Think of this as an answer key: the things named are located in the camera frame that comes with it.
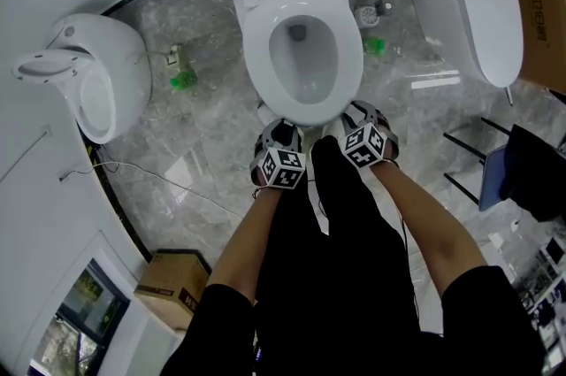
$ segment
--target gray marble tile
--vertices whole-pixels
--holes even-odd
[[[350,5],[376,1],[350,0]],[[412,89],[411,82],[424,79],[417,76],[454,68],[425,42],[412,0],[386,1],[393,6],[391,15],[363,31],[363,37],[385,40],[386,51],[382,56],[365,54],[358,98],[375,104],[389,118],[399,136],[402,169],[461,220],[476,241],[488,242],[490,234],[499,233],[505,259],[518,272],[525,270],[554,225],[538,224],[525,213],[512,231],[510,223],[521,211],[511,202],[480,213],[442,174],[453,174],[477,193],[481,165],[442,134],[449,132],[484,152],[494,150],[506,137],[482,123],[483,116],[509,129],[517,123],[557,144],[566,130],[564,106],[546,91],[521,81],[511,87],[514,107],[509,106],[503,90],[467,77],[458,85]],[[138,124],[107,145],[111,156],[173,177],[236,215],[132,167],[109,173],[112,186],[150,249],[197,248],[214,264],[239,223],[237,216],[243,216],[251,205],[254,186],[248,165],[263,128],[256,115],[258,96],[243,59],[233,2],[135,0],[113,17],[143,36],[150,52],[153,91]],[[198,82],[189,90],[175,91],[170,86],[174,72],[160,54],[173,44],[181,47],[196,71]],[[308,131],[303,148],[308,151],[319,136],[320,129]],[[388,193],[369,171],[362,176],[382,215],[401,233]],[[309,191],[319,223],[327,231],[314,183]],[[430,277],[409,233],[408,246],[419,298]]]

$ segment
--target toilet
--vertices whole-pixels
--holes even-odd
[[[424,38],[463,74],[507,87],[523,63],[518,0],[413,0]]]
[[[305,127],[338,117],[363,73],[348,0],[233,1],[249,77],[269,108]]]
[[[59,88],[88,139],[107,143],[142,115],[151,72],[135,30],[104,16],[74,14],[53,27],[47,42],[46,50],[18,58],[12,74]]]

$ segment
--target person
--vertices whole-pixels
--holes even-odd
[[[381,116],[376,127],[391,133]],[[162,376],[336,372],[540,374],[544,359],[503,270],[390,158],[371,171],[393,198],[441,297],[444,334],[420,331],[406,243],[327,135],[311,151],[323,234],[302,176],[262,188],[224,248]]]

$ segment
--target cardboard box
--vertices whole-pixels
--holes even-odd
[[[524,57],[520,77],[566,94],[566,0],[519,0]]]
[[[210,267],[197,250],[161,249],[134,293],[174,331],[185,331],[208,282]]]

